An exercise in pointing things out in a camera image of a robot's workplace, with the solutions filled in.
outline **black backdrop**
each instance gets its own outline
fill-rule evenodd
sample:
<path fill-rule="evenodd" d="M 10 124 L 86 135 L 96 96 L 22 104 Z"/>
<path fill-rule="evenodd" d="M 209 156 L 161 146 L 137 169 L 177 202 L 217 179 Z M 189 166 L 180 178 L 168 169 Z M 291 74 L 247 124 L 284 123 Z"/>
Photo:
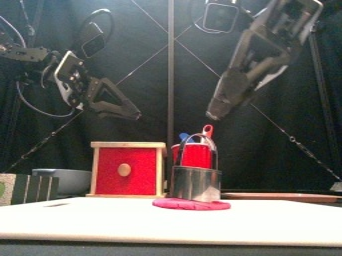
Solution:
<path fill-rule="evenodd" d="M 335 179 L 297 150 L 288 138 L 251 105 L 237 108 L 220 122 L 204 116 L 217 74 L 227 67 L 240 32 L 224 35 L 203 33 L 190 26 L 188 0 L 174 0 L 173 17 L 173 143 L 180 132 L 196 133 L 213 125 L 219 151 L 221 187 L 225 189 L 324 190 Z M 256 13 L 268 1 L 243 1 Z M 105 49 L 85 61 L 90 74 L 108 77 L 133 101 L 142 116 L 137 121 L 100 119 L 84 112 L 45 146 L 10 172 L 29 173 L 32 168 L 90 170 L 90 141 L 166 142 L 168 138 L 168 5 L 166 0 L 54 0 L 23 1 L 36 37 L 26 35 L 18 1 L 0 1 L 0 15 L 7 19 L 33 46 L 64 53 L 92 11 L 108 8 L 114 17 L 114 33 Z M 333 132 L 340 145 L 342 11 L 337 1 L 325 1 L 321 28 L 316 32 L 325 89 L 333 117 Z M 108 22 L 97 23 L 108 30 Z M 0 60 L 1 159 L 5 171 L 32 146 L 68 119 L 52 119 L 32 111 L 17 100 L 14 77 L 22 66 Z M 37 83 L 23 88 L 23 95 L 38 108 L 66 113 L 56 88 L 42 90 Z M 305 43 L 295 64 L 268 86 L 257 91 L 253 105 L 295 136 L 315 156 L 339 169 L 324 121 L 309 45 Z"/>

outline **wooden box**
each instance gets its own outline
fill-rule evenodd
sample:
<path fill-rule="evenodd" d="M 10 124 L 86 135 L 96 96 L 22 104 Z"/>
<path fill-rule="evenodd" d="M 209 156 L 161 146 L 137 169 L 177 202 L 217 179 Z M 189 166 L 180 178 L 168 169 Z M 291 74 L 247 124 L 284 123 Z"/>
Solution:
<path fill-rule="evenodd" d="M 86 196 L 162 196 L 165 144 L 92 142 L 93 165 Z"/>

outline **wire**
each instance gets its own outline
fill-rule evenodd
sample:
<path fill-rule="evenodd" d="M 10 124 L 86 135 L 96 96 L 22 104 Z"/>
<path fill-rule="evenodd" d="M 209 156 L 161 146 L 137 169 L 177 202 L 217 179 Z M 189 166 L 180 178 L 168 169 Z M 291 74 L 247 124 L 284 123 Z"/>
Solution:
<path fill-rule="evenodd" d="M 19 40 L 19 43 L 21 43 L 21 47 L 22 47 L 22 48 L 26 48 L 25 40 L 23 40 L 21 34 L 18 33 L 18 31 L 15 30 L 15 28 L 13 27 L 13 25 L 6 21 L 6 19 L 5 19 L 2 16 L 0 16 L 0 19 L 2 20 L 2 22 L 5 23 L 5 25 L 6 25 L 6 26 L 13 30 L 13 32 L 15 33 L 15 36 L 17 36 L 17 38 L 18 38 L 18 40 Z"/>
<path fill-rule="evenodd" d="M 42 114 L 42 115 L 45 115 L 45 116 L 48 116 L 48 117 L 52 117 L 52 118 L 65 118 L 65 117 L 72 116 L 72 114 L 73 114 L 73 112 L 74 112 L 74 108 L 72 108 L 72 109 L 70 109 L 70 112 L 69 112 L 68 114 L 65 114 L 65 115 L 49 114 L 49 113 L 41 111 L 40 109 L 37 109 L 37 108 L 26 101 L 26 99 L 25 99 L 25 97 L 23 97 L 23 95 L 22 95 L 22 93 L 21 93 L 21 90 L 19 90 L 19 82 L 18 82 L 18 81 L 15 81 L 15 89 L 17 89 L 17 94 L 18 94 L 18 97 L 19 97 L 21 101 L 25 103 L 25 105 L 26 105 L 30 109 L 33 109 L 33 110 L 34 110 L 36 112 L 38 112 L 40 114 Z"/>
<path fill-rule="evenodd" d="M 112 33 L 113 33 L 113 28 L 114 28 L 114 22 L 113 22 L 113 17 L 112 17 L 112 13 L 108 9 L 98 9 L 96 11 L 93 11 L 90 13 L 90 15 L 86 17 L 86 19 L 82 21 L 81 25 L 80 25 L 80 29 L 78 29 L 78 33 L 77 35 L 80 35 L 84 27 L 88 25 L 88 23 L 93 20 L 93 18 L 98 15 L 106 15 L 109 17 L 109 21 L 110 21 L 110 28 L 109 28 L 109 32 L 106 34 L 106 37 L 105 37 L 105 43 L 109 41 L 109 38 L 112 36 Z"/>

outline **table surface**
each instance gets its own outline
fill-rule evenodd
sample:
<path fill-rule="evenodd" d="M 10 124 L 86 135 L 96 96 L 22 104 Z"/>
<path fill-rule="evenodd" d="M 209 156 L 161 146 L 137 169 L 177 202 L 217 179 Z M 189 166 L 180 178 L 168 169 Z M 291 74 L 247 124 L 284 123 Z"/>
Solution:
<path fill-rule="evenodd" d="M 342 247 L 342 208 L 223 200 L 231 209 L 172 210 L 153 199 L 80 197 L 0 207 L 0 239 Z"/>

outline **red cup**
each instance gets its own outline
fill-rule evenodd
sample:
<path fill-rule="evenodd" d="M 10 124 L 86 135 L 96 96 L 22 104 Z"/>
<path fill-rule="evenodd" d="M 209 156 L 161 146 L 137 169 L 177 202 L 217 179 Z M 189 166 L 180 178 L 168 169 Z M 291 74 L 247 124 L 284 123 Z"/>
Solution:
<path fill-rule="evenodd" d="M 170 147 L 173 164 L 178 152 L 178 144 Z M 200 167 L 211 169 L 211 150 L 205 143 L 186 143 L 182 149 L 182 158 L 180 159 L 181 166 Z"/>

